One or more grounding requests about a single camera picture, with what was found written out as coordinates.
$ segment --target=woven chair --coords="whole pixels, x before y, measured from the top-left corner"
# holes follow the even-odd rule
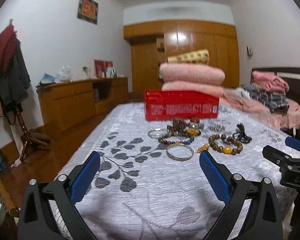
[[[2,205],[0,209],[0,225],[2,225],[4,220],[7,218],[7,213],[9,214],[9,217],[12,218],[19,217],[19,210],[11,201],[10,195],[5,190],[1,180],[0,180],[0,204]]]

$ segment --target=maroon garment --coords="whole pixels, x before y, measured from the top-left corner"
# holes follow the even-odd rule
[[[9,62],[17,47],[17,36],[13,28],[13,25],[9,25],[0,33],[0,73],[2,74],[7,72]]]

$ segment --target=yellow patterned cloth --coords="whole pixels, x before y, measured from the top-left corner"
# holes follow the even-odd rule
[[[168,57],[169,63],[188,62],[209,65],[209,60],[209,51],[207,49],[192,51],[190,53]]]

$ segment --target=blue textured pad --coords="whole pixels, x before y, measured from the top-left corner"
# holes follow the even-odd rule
[[[200,154],[199,163],[218,200],[227,205],[230,201],[229,184],[204,151]]]
[[[89,162],[82,168],[71,186],[70,200],[74,205],[83,199],[84,194],[93,180],[100,167],[100,155],[98,152],[92,152],[93,156]]]
[[[286,146],[293,148],[300,152],[300,140],[297,140],[293,137],[287,137],[285,140]]]

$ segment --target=black string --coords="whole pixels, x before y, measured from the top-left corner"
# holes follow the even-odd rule
[[[232,135],[234,139],[239,140],[241,143],[249,143],[252,141],[252,138],[247,136],[246,133],[244,132],[244,125],[243,123],[237,124],[237,128],[239,132],[236,132]]]

